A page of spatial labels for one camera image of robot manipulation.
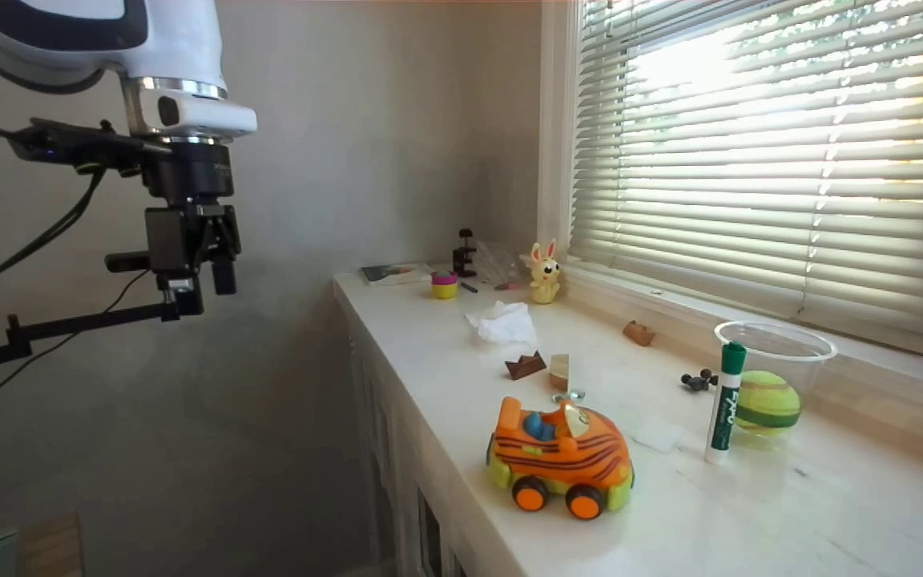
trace toy wheel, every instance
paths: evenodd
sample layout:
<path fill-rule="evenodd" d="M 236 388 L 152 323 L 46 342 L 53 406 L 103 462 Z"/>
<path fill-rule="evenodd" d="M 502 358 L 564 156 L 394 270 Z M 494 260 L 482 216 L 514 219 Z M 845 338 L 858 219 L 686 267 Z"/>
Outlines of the toy wheel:
<path fill-rule="evenodd" d="M 606 505 L 603 495 L 587 483 L 571 487 L 564 501 L 574 519 L 596 519 Z"/>
<path fill-rule="evenodd" d="M 549 483 L 538 479 L 520 479 L 514 487 L 514 501 L 526 514 L 538 514 L 549 502 Z"/>

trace toy car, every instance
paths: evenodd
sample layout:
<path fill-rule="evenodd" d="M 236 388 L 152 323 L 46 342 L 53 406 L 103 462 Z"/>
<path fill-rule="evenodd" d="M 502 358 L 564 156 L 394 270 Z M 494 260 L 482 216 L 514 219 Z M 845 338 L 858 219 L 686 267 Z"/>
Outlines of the toy car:
<path fill-rule="evenodd" d="M 500 401 L 488 448 L 488 472 L 511 487 L 520 509 L 542 509 L 564 496 L 568 514 L 596 519 L 628 502 L 636 467 L 622 431 L 596 409 L 558 401 L 551 414 L 524 409 L 517 398 Z"/>

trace tennis ball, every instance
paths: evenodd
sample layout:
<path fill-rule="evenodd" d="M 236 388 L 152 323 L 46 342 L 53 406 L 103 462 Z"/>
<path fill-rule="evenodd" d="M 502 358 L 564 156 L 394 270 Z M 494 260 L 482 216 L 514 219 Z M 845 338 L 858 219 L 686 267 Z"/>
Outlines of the tennis ball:
<path fill-rule="evenodd" d="M 764 431 L 790 431 L 802 416 L 802 393 L 776 373 L 743 373 L 738 421 Z"/>

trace window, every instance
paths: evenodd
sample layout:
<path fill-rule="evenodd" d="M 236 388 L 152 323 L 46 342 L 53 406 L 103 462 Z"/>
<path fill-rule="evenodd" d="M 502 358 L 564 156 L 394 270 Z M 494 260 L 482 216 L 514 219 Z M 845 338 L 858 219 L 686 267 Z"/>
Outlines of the window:
<path fill-rule="evenodd" d="M 923 0 L 585 0 L 571 254 L 923 353 Z"/>

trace gray wall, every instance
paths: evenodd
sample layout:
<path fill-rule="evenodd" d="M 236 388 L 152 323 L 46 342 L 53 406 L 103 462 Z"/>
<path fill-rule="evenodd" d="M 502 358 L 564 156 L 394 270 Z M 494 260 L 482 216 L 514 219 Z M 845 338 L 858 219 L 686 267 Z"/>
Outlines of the gray wall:
<path fill-rule="evenodd" d="M 0 393 L 0 529 L 76 514 L 97 577 L 367 565 L 330 274 L 441 260 L 457 224 L 511 251 L 534 228 L 534 2 L 225 0 L 221 16 L 231 96 L 260 113 L 235 146 L 242 295 L 184 323 L 85 332 Z M 0 81 L 0 126 L 29 117 L 124 129 L 112 78 L 79 96 Z M 79 190 L 0 144 L 0 255 Z M 112 300 L 124 279 L 100 260 L 145 245 L 145 205 L 108 175 L 63 242 L 0 279 L 0 329 Z M 140 282 L 129 306 L 154 297 Z"/>

